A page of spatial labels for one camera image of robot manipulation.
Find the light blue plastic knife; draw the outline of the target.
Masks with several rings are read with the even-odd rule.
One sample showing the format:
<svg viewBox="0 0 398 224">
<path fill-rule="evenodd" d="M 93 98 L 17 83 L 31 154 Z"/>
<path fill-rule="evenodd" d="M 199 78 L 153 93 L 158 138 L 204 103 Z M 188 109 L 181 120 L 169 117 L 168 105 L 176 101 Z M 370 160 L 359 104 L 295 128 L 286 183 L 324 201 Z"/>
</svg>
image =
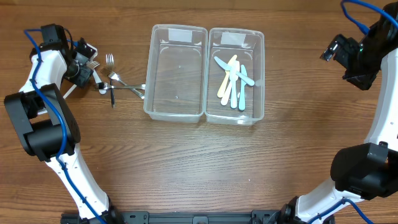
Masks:
<svg viewBox="0 0 398 224">
<path fill-rule="evenodd" d="M 237 107 L 237 96 L 236 96 L 236 81 L 237 81 L 237 68 L 235 65 L 232 66 L 232 70 L 230 71 L 229 74 L 229 79 L 232 83 L 232 89 L 231 89 L 231 101 L 230 101 L 230 106 L 232 109 L 235 109 Z"/>
</svg>

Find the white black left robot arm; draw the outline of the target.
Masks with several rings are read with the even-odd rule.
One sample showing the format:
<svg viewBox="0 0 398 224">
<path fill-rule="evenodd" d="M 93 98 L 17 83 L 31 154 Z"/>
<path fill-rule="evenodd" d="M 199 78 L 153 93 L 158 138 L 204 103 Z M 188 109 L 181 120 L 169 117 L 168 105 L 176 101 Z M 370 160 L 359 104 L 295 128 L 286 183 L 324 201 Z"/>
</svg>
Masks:
<svg viewBox="0 0 398 224">
<path fill-rule="evenodd" d="M 63 81 L 83 88 L 94 70 L 87 66 L 97 49 L 74 41 L 68 29 L 49 24 L 38 29 L 32 69 L 24 86 L 7 95 L 4 106 L 25 152 L 46 163 L 60 178 L 78 208 L 73 223 L 124 223 L 124 217 L 93 178 L 80 151 L 80 130 L 60 92 Z"/>
</svg>

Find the white plastic fork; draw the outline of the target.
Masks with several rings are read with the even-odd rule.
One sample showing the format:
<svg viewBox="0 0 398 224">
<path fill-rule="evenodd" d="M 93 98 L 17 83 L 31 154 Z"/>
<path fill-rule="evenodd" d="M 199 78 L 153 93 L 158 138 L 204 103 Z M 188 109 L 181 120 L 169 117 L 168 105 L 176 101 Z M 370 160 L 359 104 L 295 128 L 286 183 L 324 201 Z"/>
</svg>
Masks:
<svg viewBox="0 0 398 224">
<path fill-rule="evenodd" d="M 74 91 L 74 89 L 75 89 L 76 87 L 77 87 L 76 85 L 72 85 L 72 86 L 70 87 L 70 89 L 63 95 L 63 98 L 66 99 L 66 98 Z"/>
</svg>

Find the pale green plastic knife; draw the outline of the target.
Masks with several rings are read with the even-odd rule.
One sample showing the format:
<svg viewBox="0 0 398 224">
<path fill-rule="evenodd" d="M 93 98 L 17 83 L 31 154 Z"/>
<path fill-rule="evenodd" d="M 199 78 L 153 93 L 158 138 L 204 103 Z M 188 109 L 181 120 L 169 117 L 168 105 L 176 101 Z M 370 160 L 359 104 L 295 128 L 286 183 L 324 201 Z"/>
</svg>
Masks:
<svg viewBox="0 0 398 224">
<path fill-rule="evenodd" d="M 244 65 L 241 65 L 241 73 L 245 76 L 247 76 L 247 71 L 246 67 Z M 245 100 L 245 86 L 246 82 L 244 80 L 241 80 L 240 84 L 240 95 L 239 95 L 239 103 L 238 103 L 238 109 L 240 111 L 244 111 L 246 108 L 246 100 Z"/>
</svg>

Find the yellow plastic knife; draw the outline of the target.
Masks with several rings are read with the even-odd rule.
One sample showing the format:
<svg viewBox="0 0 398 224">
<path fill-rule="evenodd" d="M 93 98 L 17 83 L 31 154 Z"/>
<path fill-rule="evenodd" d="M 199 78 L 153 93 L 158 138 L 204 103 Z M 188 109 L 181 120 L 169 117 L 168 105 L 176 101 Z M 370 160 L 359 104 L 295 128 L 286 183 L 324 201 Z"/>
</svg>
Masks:
<svg viewBox="0 0 398 224">
<path fill-rule="evenodd" d="M 229 65 L 229 66 L 234 65 L 236 59 L 237 59 L 237 55 L 233 55 L 233 56 L 230 58 L 230 60 L 229 60 L 229 62 L 228 62 L 228 65 Z M 221 85 L 220 85 L 220 87 L 219 87 L 219 90 L 218 90 L 218 92 L 217 92 L 217 97 L 218 97 L 218 98 L 222 98 L 222 97 L 224 96 L 225 91 L 226 91 L 226 87 L 227 87 L 228 80 L 229 80 L 229 71 L 225 71 L 225 74 L 226 74 L 226 75 L 224 76 L 223 82 L 221 83 Z"/>
</svg>

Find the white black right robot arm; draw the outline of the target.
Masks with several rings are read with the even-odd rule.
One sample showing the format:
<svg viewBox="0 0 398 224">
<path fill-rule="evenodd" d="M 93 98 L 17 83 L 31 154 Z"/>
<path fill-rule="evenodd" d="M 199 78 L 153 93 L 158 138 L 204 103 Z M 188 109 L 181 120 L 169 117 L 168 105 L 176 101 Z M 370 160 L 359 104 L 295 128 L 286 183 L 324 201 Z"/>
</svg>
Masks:
<svg viewBox="0 0 398 224">
<path fill-rule="evenodd" d="M 346 2 L 380 14 L 368 27 L 348 14 Z M 368 90 L 382 74 L 376 112 L 364 142 L 341 149 L 331 164 L 330 177 L 310 193 L 294 197 L 268 223 L 334 223 L 334 214 L 351 205 L 366 222 L 358 203 L 397 192 L 397 3 L 382 9 L 363 1 L 341 1 L 345 17 L 364 37 L 360 42 L 338 34 L 322 53 L 345 67 L 343 79 Z"/>
</svg>

